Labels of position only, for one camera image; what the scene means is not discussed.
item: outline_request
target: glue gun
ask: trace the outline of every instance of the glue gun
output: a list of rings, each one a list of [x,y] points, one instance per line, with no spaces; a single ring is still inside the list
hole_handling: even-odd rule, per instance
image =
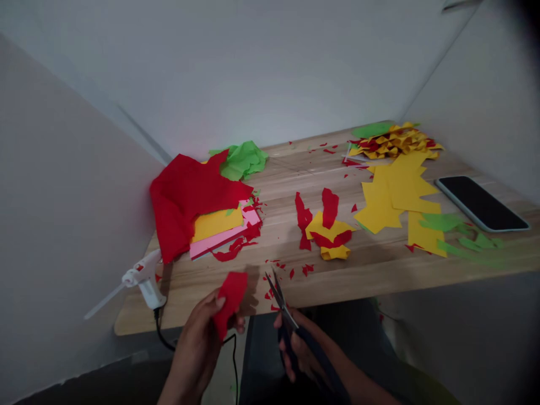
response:
[[[156,266],[161,260],[161,249],[154,250],[145,258],[139,260],[133,268],[126,271],[122,276],[122,283],[116,287],[108,296],[106,296],[99,304],[90,310],[84,319],[90,319],[97,311],[99,311],[107,302],[109,302],[116,294],[124,287],[131,288],[138,285],[141,289],[142,296],[145,298],[146,305],[150,309],[160,308],[165,305],[167,297],[164,297],[158,290],[156,284]]]

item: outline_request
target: wooden desk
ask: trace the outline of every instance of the wooden desk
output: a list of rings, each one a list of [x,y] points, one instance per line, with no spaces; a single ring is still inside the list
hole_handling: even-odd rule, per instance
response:
[[[423,177],[427,181],[443,176],[471,176],[533,228],[526,232],[495,235],[506,243],[504,249],[493,251],[493,255],[506,258],[504,268],[478,265],[451,255],[445,259],[419,250],[411,253],[404,246],[407,243],[406,213],[401,216],[403,228],[384,228],[378,235],[361,229],[353,232],[352,240],[346,244],[352,251],[348,260],[325,262],[315,244],[312,251],[300,250],[301,233],[294,204],[296,191],[301,193],[305,206],[315,215],[317,210],[322,211],[323,188],[330,188],[340,197],[337,219],[349,224],[355,223],[354,214],[350,212],[352,206],[357,204],[359,210],[365,206],[360,182],[371,181],[371,173],[341,164],[341,155],[347,150],[346,141],[352,138],[350,130],[344,130],[296,141],[292,145],[287,143],[265,148],[270,157],[264,172],[253,175],[247,182],[256,190],[261,189],[260,199],[268,204],[263,206],[262,234],[255,240],[258,244],[243,248],[230,262],[221,263],[212,255],[192,262],[189,254],[184,254],[165,269],[165,273],[168,270],[172,276],[170,284],[162,286],[162,289],[169,289],[162,328],[184,325],[195,304],[220,287],[229,271],[247,271],[253,288],[256,288],[243,311],[248,314],[270,312],[272,301],[264,298],[269,290],[268,282],[262,276],[264,271],[270,270],[270,262],[265,263],[267,259],[279,259],[286,264],[287,271],[282,271],[283,292],[294,307],[481,280],[540,267],[539,207],[471,169],[448,151],[443,151],[439,160],[424,163],[427,170]],[[326,142],[326,147],[336,154],[323,152],[325,147],[319,145]],[[317,151],[308,153],[308,147]],[[443,213],[459,212],[465,220],[465,216],[442,193],[424,198],[441,203]],[[455,244],[453,241],[460,235],[446,233],[445,236],[448,242]],[[148,250],[158,247],[154,235]],[[308,277],[302,274],[305,264],[315,265],[314,272]],[[289,279],[291,268],[295,270],[292,280]],[[146,306],[139,289],[133,289],[116,320],[116,334],[129,335],[154,329],[152,311]]]

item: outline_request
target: phone screen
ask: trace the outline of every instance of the phone screen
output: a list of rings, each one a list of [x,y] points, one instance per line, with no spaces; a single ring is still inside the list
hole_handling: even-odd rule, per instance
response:
[[[439,182],[478,219],[494,231],[528,229],[525,221],[467,176],[444,177]]]

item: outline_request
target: hand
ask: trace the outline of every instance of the hand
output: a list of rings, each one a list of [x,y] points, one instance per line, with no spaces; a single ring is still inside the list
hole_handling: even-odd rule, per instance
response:
[[[305,328],[311,336],[319,343],[326,353],[328,360],[332,363],[337,375],[349,393],[353,404],[398,404],[398,402],[383,388],[372,381],[362,370],[354,365],[343,353],[341,348],[330,337],[322,331],[314,322],[307,319],[296,309],[291,309],[290,313],[298,326]],[[274,321],[274,328],[279,329],[283,323],[281,312]],[[285,342],[281,339],[279,343],[280,351],[283,354],[285,372],[289,380],[294,383],[296,375],[293,371],[291,359],[286,353]],[[309,350],[307,344],[296,333],[291,336],[292,351],[298,358],[298,368],[312,380],[314,372],[327,381],[326,374],[318,363],[317,359]]]
[[[219,289],[212,291],[191,311],[176,346],[169,376],[163,387],[158,405],[198,404],[210,383],[218,361],[222,342],[215,330],[212,316],[225,303],[217,298]],[[245,319],[236,314],[229,320],[229,327],[239,334],[245,331]]]

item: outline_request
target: smartphone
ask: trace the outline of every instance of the smartphone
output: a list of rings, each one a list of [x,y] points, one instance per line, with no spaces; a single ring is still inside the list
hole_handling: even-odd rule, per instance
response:
[[[468,176],[442,177],[435,184],[483,231],[530,229],[527,222]]]

